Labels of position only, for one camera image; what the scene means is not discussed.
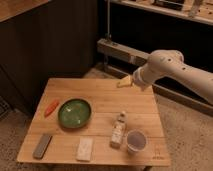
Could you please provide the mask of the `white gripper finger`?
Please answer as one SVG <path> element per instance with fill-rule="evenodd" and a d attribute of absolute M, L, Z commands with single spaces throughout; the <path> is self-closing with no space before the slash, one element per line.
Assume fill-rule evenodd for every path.
<path fill-rule="evenodd" d="M 144 86 L 141 87 L 141 90 L 145 91 L 147 89 L 147 87 L 148 87 L 147 85 L 144 85 Z"/>

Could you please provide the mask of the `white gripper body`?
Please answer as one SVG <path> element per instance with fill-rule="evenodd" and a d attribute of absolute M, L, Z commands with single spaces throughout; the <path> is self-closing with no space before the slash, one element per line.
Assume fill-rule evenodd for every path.
<path fill-rule="evenodd" d="M 143 69 L 141 67 L 139 67 L 137 70 L 135 70 L 133 72 L 133 75 L 132 75 L 132 80 L 133 80 L 133 83 L 138 86 L 138 87 L 142 87 L 144 85 L 147 85 L 148 87 L 151 86 L 151 83 L 150 82 L 147 82 L 145 81 L 143 78 L 142 78 L 142 75 L 143 75 Z"/>

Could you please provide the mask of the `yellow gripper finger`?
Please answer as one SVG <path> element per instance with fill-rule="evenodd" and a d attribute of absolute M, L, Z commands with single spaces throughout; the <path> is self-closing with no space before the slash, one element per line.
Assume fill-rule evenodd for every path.
<path fill-rule="evenodd" d="M 123 88 L 123 87 L 131 87 L 132 86 L 132 76 L 128 75 L 122 79 L 120 79 L 117 83 L 118 88 Z"/>

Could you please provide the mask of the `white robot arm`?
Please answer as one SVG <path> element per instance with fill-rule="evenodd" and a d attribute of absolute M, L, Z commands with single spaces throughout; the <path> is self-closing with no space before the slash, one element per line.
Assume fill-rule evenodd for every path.
<path fill-rule="evenodd" d="M 163 77 L 176 80 L 213 105 L 213 73 L 185 64 L 183 54 L 177 50 L 153 51 L 146 64 L 120 79 L 117 87 L 136 85 L 144 91 Z"/>

